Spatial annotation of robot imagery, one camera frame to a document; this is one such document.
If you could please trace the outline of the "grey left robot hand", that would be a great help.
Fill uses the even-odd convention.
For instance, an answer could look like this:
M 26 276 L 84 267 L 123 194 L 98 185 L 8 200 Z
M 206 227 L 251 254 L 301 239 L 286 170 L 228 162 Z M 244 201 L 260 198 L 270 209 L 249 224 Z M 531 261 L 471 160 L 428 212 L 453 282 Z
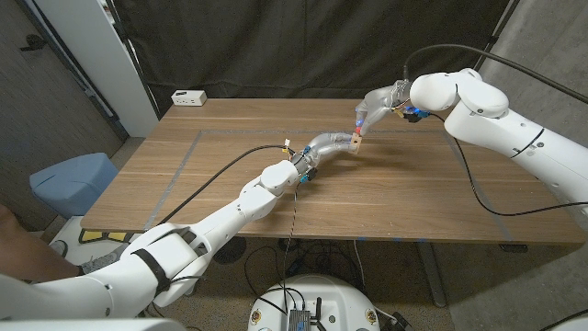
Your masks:
M 339 152 L 356 154 L 362 137 L 357 133 L 322 133 L 311 140 L 299 153 L 294 154 L 291 163 L 300 176 L 315 168 L 321 161 Z

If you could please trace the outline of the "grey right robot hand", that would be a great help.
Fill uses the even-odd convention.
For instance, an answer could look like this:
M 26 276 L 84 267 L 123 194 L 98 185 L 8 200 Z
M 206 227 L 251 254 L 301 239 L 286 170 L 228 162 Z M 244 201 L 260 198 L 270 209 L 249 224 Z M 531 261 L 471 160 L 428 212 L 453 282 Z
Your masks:
M 357 133 L 360 136 L 367 134 L 371 126 L 406 104 L 410 99 L 411 85 L 408 80 L 397 80 L 391 86 L 368 92 L 355 108 Z

